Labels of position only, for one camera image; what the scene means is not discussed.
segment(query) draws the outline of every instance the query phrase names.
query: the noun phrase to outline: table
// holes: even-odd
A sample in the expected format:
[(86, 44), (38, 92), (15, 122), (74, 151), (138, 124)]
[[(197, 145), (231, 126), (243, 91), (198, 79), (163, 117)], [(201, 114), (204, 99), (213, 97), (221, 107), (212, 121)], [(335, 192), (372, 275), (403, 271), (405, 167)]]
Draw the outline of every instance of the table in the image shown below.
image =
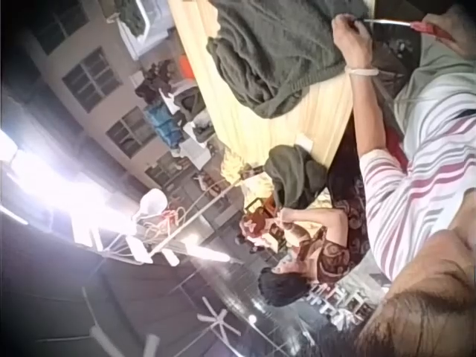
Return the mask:
[[(371, 13), (375, 0), (365, 0)], [(219, 76), (206, 44), (219, 29), (217, 11), (208, 0), (169, 0), (187, 57), (199, 84), (218, 139), (251, 165), (264, 164), (278, 144), (293, 145), (299, 134), (313, 145), (312, 157), (332, 163), (352, 110), (346, 74), (316, 83), (289, 113), (267, 120), (240, 104)]]

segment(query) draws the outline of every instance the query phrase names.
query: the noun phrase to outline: dark green sweater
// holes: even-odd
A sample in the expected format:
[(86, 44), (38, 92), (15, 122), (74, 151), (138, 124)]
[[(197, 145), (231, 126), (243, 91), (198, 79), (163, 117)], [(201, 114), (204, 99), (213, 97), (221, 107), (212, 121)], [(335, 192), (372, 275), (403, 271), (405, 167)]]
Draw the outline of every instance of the dark green sweater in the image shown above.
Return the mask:
[(218, 37), (207, 49), (238, 101), (262, 118), (293, 109), (303, 89), (339, 74), (332, 40), (338, 13), (362, 16), (362, 0), (210, 0)]

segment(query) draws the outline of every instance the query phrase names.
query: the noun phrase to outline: fan blade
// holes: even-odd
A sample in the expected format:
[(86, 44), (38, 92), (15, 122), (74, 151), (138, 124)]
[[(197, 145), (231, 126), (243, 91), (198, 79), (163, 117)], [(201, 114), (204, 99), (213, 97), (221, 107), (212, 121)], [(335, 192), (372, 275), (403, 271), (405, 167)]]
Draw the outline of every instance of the fan blade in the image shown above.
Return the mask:
[(230, 344), (230, 341), (228, 340), (228, 336), (226, 335), (226, 331), (225, 331), (225, 328), (223, 327), (223, 324), (220, 324), (219, 326), (220, 326), (220, 334), (223, 337), (223, 342), (225, 342), (225, 344)]
[(232, 333), (234, 333), (235, 335), (238, 335), (238, 336), (241, 336), (241, 332), (237, 329), (235, 329), (233, 326), (230, 326), (228, 325), (226, 322), (223, 323), (223, 325), (229, 329), (230, 331), (232, 331)]
[(202, 314), (196, 314), (196, 318), (198, 318), (201, 322), (216, 322), (215, 318), (212, 318), (211, 316), (205, 316)]
[(91, 337), (101, 345), (103, 350), (111, 357), (124, 357), (121, 351), (112, 343), (109, 337), (99, 326), (93, 326), (89, 332)]
[(226, 314), (228, 314), (228, 311), (226, 309), (223, 309), (222, 311), (220, 311), (218, 317), (216, 318), (218, 321), (223, 321), (223, 319), (225, 318)]
[(161, 339), (156, 335), (147, 335), (146, 346), (144, 348), (144, 357), (155, 357), (158, 344), (161, 343)]
[(218, 315), (216, 314), (215, 310), (213, 310), (213, 307), (211, 307), (210, 303), (208, 302), (208, 299), (205, 296), (202, 296), (202, 300), (206, 307), (210, 310), (210, 314), (217, 318)]

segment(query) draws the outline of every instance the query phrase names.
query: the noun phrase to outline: metal pole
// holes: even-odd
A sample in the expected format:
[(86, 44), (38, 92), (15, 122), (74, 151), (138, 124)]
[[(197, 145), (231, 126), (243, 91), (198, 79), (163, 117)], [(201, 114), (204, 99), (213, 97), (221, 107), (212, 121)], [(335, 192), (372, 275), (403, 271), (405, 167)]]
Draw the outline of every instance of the metal pole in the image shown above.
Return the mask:
[(182, 232), (186, 227), (188, 227), (190, 225), (190, 223), (195, 221), (195, 219), (199, 218), (208, 208), (210, 208), (215, 202), (217, 202), (224, 195), (226, 195), (240, 181), (241, 181), (241, 179), (238, 179), (233, 184), (226, 187), (226, 189), (223, 190), (217, 197), (215, 197), (210, 202), (208, 202), (201, 210), (199, 210), (197, 213), (195, 213), (193, 216), (191, 216), (191, 218), (189, 220), (187, 220), (183, 225), (178, 227), (171, 235), (169, 235), (166, 239), (164, 239), (162, 242), (157, 244), (157, 246), (149, 253), (149, 255), (152, 257), (154, 254), (157, 254), (159, 251), (161, 251), (161, 249), (163, 247), (165, 247), (168, 242), (170, 242), (172, 239), (177, 237), (177, 235), (179, 235), (180, 232)]

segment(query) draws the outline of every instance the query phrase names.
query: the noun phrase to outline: wall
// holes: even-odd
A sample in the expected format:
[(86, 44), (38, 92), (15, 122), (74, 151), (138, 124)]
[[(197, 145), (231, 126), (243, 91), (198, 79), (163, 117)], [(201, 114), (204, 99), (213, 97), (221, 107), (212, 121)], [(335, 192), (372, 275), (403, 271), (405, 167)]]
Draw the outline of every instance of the wall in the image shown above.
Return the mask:
[[(154, 187), (154, 182), (145, 175), (144, 171), (167, 151), (161, 139), (153, 139), (132, 159), (129, 159), (106, 135), (106, 131), (135, 106), (141, 109), (145, 107), (145, 102), (135, 95), (129, 78), (139, 70), (139, 64), (132, 61), (122, 43), (117, 25), (106, 23), (100, 5), (95, 0), (84, 0), (83, 8), (89, 22), (67, 38), (49, 56), (45, 54), (33, 35), (27, 31), (23, 36), (23, 45), (42, 77), (85, 131), (130, 173), (145, 185)], [(100, 46), (110, 66), (122, 81), (122, 85), (104, 98), (90, 113), (87, 113), (66, 88), (62, 78)]]

